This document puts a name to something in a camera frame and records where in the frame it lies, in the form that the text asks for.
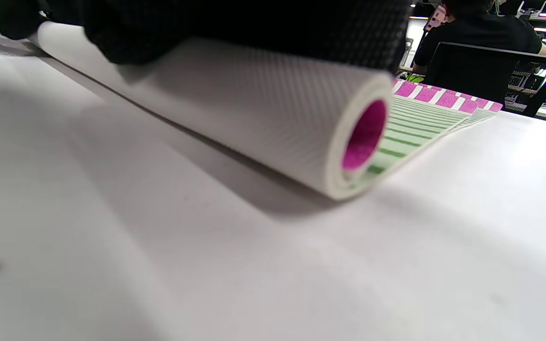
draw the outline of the black shirt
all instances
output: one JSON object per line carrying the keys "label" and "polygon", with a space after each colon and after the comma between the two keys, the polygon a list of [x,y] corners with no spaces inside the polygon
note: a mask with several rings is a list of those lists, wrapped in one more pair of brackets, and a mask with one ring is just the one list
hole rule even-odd
{"label": "black shirt", "polygon": [[488,13],[460,18],[431,30],[423,39],[414,64],[427,66],[441,42],[502,48],[537,54],[542,42],[533,27],[514,16],[498,17]]}

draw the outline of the hair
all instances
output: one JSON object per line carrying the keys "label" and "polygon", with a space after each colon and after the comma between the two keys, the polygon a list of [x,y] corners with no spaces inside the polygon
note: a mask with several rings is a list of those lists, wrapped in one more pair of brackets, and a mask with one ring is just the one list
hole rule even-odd
{"label": "hair", "polygon": [[491,10],[494,0],[442,0],[442,4],[447,15],[460,18]]}

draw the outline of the white table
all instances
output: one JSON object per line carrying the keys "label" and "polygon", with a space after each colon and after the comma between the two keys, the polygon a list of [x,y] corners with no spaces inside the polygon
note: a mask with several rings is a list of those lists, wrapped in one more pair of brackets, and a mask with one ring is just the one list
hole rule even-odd
{"label": "white table", "polygon": [[336,204],[50,64],[0,55],[0,341],[546,340],[546,122]]}

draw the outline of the textured surface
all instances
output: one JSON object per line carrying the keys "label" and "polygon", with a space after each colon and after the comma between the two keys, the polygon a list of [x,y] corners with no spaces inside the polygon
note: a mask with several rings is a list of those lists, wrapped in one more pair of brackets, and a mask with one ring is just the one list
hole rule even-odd
{"label": "textured surface", "polygon": [[[50,18],[81,24],[115,64],[145,64],[185,39],[239,45],[395,72],[409,0],[48,0]],[[21,39],[43,21],[37,0],[0,0],[0,31]]]}
{"label": "textured surface", "polygon": [[40,27],[36,42],[144,108],[327,196],[368,187],[345,180],[342,159],[364,110],[378,100],[389,107],[385,72],[205,39],[187,41],[147,68],[119,68],[80,28],[53,23]]}

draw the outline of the rolled mat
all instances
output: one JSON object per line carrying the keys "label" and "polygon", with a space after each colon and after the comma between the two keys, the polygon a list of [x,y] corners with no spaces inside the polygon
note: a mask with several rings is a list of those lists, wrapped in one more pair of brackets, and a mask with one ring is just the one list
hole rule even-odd
{"label": "rolled mat", "polygon": [[32,41],[130,101],[330,198],[364,192],[381,173],[372,160],[391,108],[387,73],[197,38],[146,67],[123,67],[81,27],[52,22]]}

